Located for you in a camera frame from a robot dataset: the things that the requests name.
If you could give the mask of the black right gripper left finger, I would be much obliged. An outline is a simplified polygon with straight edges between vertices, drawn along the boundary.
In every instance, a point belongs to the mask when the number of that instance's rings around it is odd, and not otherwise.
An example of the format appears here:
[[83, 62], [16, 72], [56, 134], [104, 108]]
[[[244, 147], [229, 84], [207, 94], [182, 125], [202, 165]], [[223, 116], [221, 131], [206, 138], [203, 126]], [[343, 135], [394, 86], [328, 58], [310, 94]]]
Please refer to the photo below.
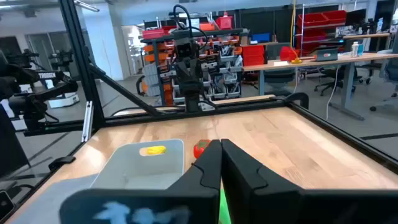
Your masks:
[[86, 189], [66, 198], [60, 223], [217, 223], [220, 210], [221, 141], [164, 190]]

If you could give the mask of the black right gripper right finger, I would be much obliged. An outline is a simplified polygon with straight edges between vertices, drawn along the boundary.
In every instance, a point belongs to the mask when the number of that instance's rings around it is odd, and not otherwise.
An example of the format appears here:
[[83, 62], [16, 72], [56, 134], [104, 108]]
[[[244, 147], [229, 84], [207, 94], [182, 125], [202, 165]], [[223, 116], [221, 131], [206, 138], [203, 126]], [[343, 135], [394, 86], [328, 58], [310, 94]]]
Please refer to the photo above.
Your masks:
[[232, 223], [397, 223], [397, 191], [303, 189], [229, 139], [222, 181]]

